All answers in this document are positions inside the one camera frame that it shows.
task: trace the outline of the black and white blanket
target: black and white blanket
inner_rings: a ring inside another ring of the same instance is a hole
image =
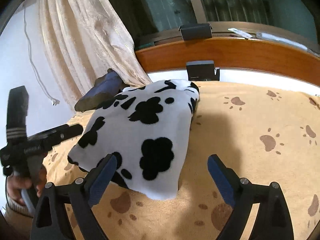
[[[113,154],[114,183],[151,199],[175,198],[198,99],[187,80],[127,88],[97,108],[68,161],[90,171]]]

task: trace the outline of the beige curtain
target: beige curtain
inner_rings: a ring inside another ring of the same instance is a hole
[[[108,0],[37,3],[46,56],[72,108],[109,68],[128,85],[151,83],[135,57],[132,37]]]

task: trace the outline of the human hand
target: human hand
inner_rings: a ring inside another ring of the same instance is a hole
[[[36,189],[38,190],[37,196],[40,197],[44,185],[47,183],[47,170],[44,166],[42,166],[39,171],[39,181],[36,185]],[[21,206],[25,206],[25,202],[21,196],[21,189],[29,189],[32,186],[32,181],[30,178],[22,178],[20,176],[10,175],[7,178],[7,193],[11,199],[20,204]]]

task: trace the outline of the sleeve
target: sleeve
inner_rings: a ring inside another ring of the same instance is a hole
[[[7,204],[4,218],[7,223],[12,226],[18,233],[29,239],[32,216],[29,214],[28,209],[19,205],[12,200],[7,194]]]

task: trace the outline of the silver bolt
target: silver bolt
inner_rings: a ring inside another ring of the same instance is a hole
[[[47,182],[45,185],[44,185],[45,188],[51,188],[52,187],[52,182]]]
[[[83,179],[82,178],[78,178],[78,179],[76,179],[75,182],[76,182],[76,184],[79,185],[79,184],[81,184],[83,182]]]
[[[276,183],[276,182],[272,182],[271,185],[272,185],[274,188],[279,188],[279,184]]]
[[[241,178],[240,182],[241,184],[247,185],[249,183],[249,180],[247,178]]]

